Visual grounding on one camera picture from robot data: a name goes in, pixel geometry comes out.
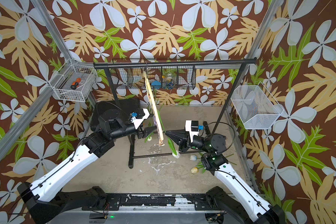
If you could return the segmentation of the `cream clip hanger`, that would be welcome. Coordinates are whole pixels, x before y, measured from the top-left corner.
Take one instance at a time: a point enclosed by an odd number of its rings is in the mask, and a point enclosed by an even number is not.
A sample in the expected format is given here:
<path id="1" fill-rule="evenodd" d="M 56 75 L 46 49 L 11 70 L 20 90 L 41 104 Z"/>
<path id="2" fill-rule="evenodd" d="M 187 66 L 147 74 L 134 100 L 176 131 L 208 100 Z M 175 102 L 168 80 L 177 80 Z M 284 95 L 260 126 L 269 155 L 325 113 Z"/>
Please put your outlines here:
<path id="1" fill-rule="evenodd" d="M 157 126 L 157 130 L 158 130 L 158 134 L 159 134 L 159 145 L 164 146 L 164 143 L 163 143 L 163 140 L 164 140 L 163 129 L 162 129 L 162 126 L 161 126 L 159 113 L 158 113 L 158 110 L 157 110 L 157 107 L 156 107 L 155 98 L 154 98 L 154 95 L 153 95 L 153 92 L 152 92 L 152 89 L 151 89 L 150 82 L 147 78 L 146 71 L 143 71 L 142 74 L 143 74 L 143 77 L 144 77 L 144 82 L 145 82 L 145 87 L 146 87 L 148 99 L 149 99 L 149 102 L 151 104 L 151 108 L 153 110 L 155 120 L 156 120 L 156 126 Z"/>

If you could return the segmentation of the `black metal clothes rack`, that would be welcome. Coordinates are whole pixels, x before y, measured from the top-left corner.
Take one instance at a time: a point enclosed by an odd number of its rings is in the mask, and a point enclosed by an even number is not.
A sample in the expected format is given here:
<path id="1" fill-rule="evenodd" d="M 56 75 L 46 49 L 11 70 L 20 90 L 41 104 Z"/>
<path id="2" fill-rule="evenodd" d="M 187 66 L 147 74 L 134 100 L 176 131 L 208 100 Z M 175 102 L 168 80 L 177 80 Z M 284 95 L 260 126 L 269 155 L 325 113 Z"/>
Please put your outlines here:
<path id="1" fill-rule="evenodd" d="M 111 81 L 112 76 L 110 69 L 116 68 L 150 68 L 150 67 L 195 67 L 195 69 L 239 69 L 237 79 L 242 78 L 242 73 L 249 64 L 256 64 L 257 58 L 241 59 L 241 60 L 218 60 L 218 61 L 184 61 L 184 62 L 157 62 L 157 63 L 94 63 L 96 70 L 104 70 L 107 80 Z M 179 121 L 189 118 L 202 118 L 198 112 L 207 115 L 208 112 L 217 113 L 217 107 L 211 105 L 163 105 L 163 121 L 167 121 L 168 127 L 176 127 Z"/>

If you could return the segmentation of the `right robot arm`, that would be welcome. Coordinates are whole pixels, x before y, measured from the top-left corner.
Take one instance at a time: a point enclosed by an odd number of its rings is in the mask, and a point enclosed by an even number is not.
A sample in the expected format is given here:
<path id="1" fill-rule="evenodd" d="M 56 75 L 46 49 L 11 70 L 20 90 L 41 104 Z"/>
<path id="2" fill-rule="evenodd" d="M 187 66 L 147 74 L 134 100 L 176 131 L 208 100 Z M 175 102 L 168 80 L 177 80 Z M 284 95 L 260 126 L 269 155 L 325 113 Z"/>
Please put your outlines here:
<path id="1" fill-rule="evenodd" d="M 272 206 L 256 193 L 234 170 L 223 152 L 227 150 L 226 137 L 221 134 L 209 134 L 201 137 L 198 133 L 185 130 L 167 131 L 166 136 L 180 149 L 204 151 L 201 162 L 205 170 L 211 172 L 233 194 L 230 197 L 219 187 L 206 194 L 207 202 L 217 210 L 230 214 L 240 224 L 283 224 L 285 213 L 278 206 Z"/>

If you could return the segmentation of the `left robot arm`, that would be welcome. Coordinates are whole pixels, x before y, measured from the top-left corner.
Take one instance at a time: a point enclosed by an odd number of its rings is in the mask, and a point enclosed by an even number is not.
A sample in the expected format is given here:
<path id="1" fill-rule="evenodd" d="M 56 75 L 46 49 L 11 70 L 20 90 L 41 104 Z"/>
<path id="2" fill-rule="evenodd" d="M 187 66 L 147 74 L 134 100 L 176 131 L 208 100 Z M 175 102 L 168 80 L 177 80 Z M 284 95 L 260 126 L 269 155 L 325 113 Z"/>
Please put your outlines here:
<path id="1" fill-rule="evenodd" d="M 100 187 L 75 192 L 62 188 L 80 171 L 114 147 L 119 138 L 146 138 L 156 127 L 143 128 L 153 115 L 133 104 L 124 111 L 109 101 L 98 102 L 92 113 L 92 133 L 83 138 L 74 152 L 53 170 L 32 183 L 18 187 L 21 199 L 35 223 L 46 224 L 62 212 L 77 208 L 105 209 L 107 194 Z"/>

